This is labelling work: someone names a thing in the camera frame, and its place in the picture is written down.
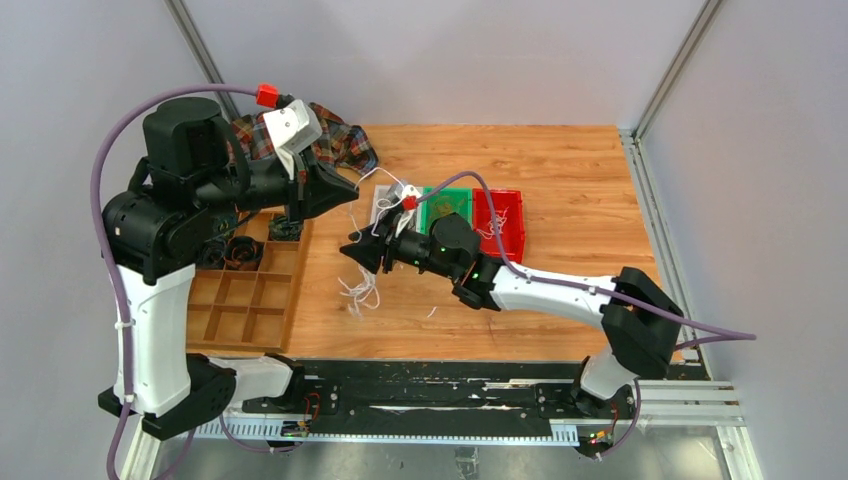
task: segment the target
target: red connector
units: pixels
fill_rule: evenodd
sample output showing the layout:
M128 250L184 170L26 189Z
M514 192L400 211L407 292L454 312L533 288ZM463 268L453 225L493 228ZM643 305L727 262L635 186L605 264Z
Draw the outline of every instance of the red connector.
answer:
M260 83L259 89L256 91L256 104L268 108L277 108L277 99L280 97L280 92L277 87Z
M418 206L418 199L410 195L403 199L401 205L403 205L404 210L415 210L415 207Z

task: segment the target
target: white plastic part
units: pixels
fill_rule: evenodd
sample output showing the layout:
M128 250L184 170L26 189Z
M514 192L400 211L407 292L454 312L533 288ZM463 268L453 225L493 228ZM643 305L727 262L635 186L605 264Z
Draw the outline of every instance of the white plastic part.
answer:
M580 388L601 400L607 400L636 376L618 363L612 348L607 346L601 353L589 357L583 375L580 376Z
M513 263L518 270L531 277L545 277L559 280L581 282L608 290L615 290L611 276L576 277L562 273L545 272ZM601 306L609 303L606 295L593 295L585 290L549 283L529 282L502 267L493 280L495 288L492 299L502 310L531 310L550 313L585 323L602 330Z
M162 415L189 394L185 358L188 294L194 265L147 285L140 273L119 266L129 298L133 329L132 409ZM112 391L124 399L124 342L118 332L118 379Z
M417 188L415 188L414 185L404 185L403 190L400 193L400 201L402 202L403 199L406 197L415 197L416 199L421 198L421 192ZM400 235L401 232L403 232L403 229L406 228L407 225L409 225L409 222L411 222L412 219L415 217L416 210L417 207L413 208L412 210L407 210L403 212L403 214L400 216L400 220L398 220L397 229L395 230L395 236Z
M291 367L272 357L215 358L209 362L236 371L236 391L230 404L260 397L279 397L292 377Z
M289 179L294 179L294 156L321 136L318 117L303 100L295 100L286 108L263 114L262 119L265 120L277 158L289 174Z

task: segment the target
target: wooden table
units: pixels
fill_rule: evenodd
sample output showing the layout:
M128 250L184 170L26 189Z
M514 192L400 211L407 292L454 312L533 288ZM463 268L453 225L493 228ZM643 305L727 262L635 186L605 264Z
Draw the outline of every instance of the wooden table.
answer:
M410 125L366 131L381 166L416 185L475 170L493 188L520 190L523 264L578 275L616 274L629 265L658 281L615 128ZM391 182L378 172L362 183L353 206L360 228L374 186ZM456 186L477 185L463 179ZM355 318L337 280L355 285L362 278L356 263L338 253L353 231L347 212L339 207L315 220L288 355L580 361L606 344L601 332L564 318L469 309L451 295L448 280L411 267L380 274L380 307Z

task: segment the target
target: white string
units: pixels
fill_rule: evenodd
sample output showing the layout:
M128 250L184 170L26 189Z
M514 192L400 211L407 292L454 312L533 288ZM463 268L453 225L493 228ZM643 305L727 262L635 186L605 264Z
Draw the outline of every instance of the white string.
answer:
M497 218L498 218L498 231L501 231L501 232L503 231L503 226L506 224L506 212L507 212L507 210L509 210L509 207L504 209L504 213L502 215L496 215ZM492 225L491 220L489 220L488 227L489 227L489 229L487 231L477 229L477 233L479 233L480 236L485 238L486 240L491 240L492 237L495 236L495 226Z
M385 168L374 167L368 173L363 175L359 180L357 180L357 182L356 182L357 191L359 190L359 184L362 183L362 181L365 180L366 178L373 175L374 172L376 172L377 170L380 170L383 173L385 173L386 175L392 177L392 179L395 182L397 182L398 184L403 183L396 176L392 175L392 173L389 172L388 170L386 170ZM391 203L386 198L378 199L377 200L377 208L379 209L379 211L377 212L377 219L374 221L374 227L376 227L377 222L379 221L380 217L385 213L386 210L393 208L395 205L397 205L401 201L403 201L403 200L398 200L397 203ZM356 241L358 242L358 241L362 240L362 233L359 231L359 226L356 224L356 217L353 216L353 202L348 203L347 215L350 217L350 221L353 222L354 231L357 234L359 234L359 238L356 239ZM374 227L371 228L371 234L376 236L376 234L374 233ZM347 290L347 292L340 292L340 293L342 295L344 295L345 297L350 297L350 298L353 299L353 303L348 304L347 310L352 315L354 315L355 317L363 318L362 310L360 309L360 307L365 307L369 310L375 310L377 307L380 306L380 292L377 290L377 275L369 272L362 265L359 265L359 272L362 273L362 281L358 285L356 285L355 287L350 287L348 284L346 284L344 282L344 280L341 279L341 277L339 277L338 280L339 280L339 283L342 284L342 286ZM375 302L374 303L368 303L367 300L372 294L374 295Z
M370 177L371 175L373 175L373 174L374 174L374 172L376 172L377 170L380 170L381 172L384 172L386 175L388 175L388 176L392 177L392 179L393 179L395 182L397 182L397 183L399 183L399 184L403 184L403 182L401 182L401 181L400 181L400 180L399 180L396 176L392 175L392 173L391 173L390 171L386 170L385 168L383 168L383 167L374 167L374 168L372 168L372 169L371 169L368 173L366 173L366 174L365 174L365 175L363 175L363 176L362 176L359 180L357 180L357 181L356 181L356 190L357 190L357 191L359 191L359 184L360 184L360 183L362 183L362 181L363 181L363 180L365 180L366 178L368 178L368 177ZM377 219L376 219L376 220L374 220L374 226L371 228L371 235L374 235L375 237L376 237L376 236L379 236L379 235L377 235L377 234L375 234L375 233L374 233L374 229L377 227L377 221L380 219L380 217L382 216L383 212L384 212L384 211L386 211L386 210L388 210L388 209L390 209L390 208L392 208L392 207L394 207L395 205L397 205L397 203L396 203L396 204L394 204L394 205L389 205L389 206L387 206L387 207L381 207L381 206L380 206L380 200L386 200L386 201L388 201L388 200L387 200L387 199L385 199L385 198L381 198L381 199L377 200L377 208L379 208L379 209L380 209L380 211L379 211L379 212L377 212ZM351 221L351 222L353 222L353 231L355 231L355 232L359 235L359 237L356 239L356 241L357 241L357 242L359 242L360 240L362 240L362 233L359 231L359 226L356 224L356 217L354 217L354 216L353 216L353 202L348 202L348 204L347 204L347 215L350 217L350 221Z
M339 278L339 283L347 289L347 292L340 293L345 297L353 299L353 303L348 304L347 310L357 318L362 318L362 311L359 307L363 306L369 310L375 310L380 306L380 292L377 291L377 275L365 270L362 265L359 266L359 271L362 273L363 278L359 285L351 288L348 284L344 283L344 280L341 278ZM368 300L368 297L370 297L372 293L375 297L375 303L370 304L366 300Z

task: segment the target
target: floor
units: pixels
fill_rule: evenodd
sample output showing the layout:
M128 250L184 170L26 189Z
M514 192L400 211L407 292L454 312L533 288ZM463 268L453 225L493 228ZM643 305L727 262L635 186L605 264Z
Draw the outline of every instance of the floor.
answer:
M614 127L367 126L366 131L381 166L411 183L436 185L460 170L474 170L490 187L520 190L527 234L523 264L587 276L614 275L627 265L659 281ZM360 228L370 215L374 186L390 182L377 173L362 183L352 209ZM476 185L467 180L458 186ZM380 274L380 307L355 318L338 282L361 281L357 265L338 253L353 230L345 207L315 220L288 355L580 361L606 344L601 332L563 318L471 310L451 295L445 279L412 268Z
M183 440L165 442L154 474L173 462ZM730 479L709 427L637 430L601 463L567 447L457 447L448 445L306 444L288 454L259 455L226 440L197 440L174 480L300 478L303 480L611 480Z

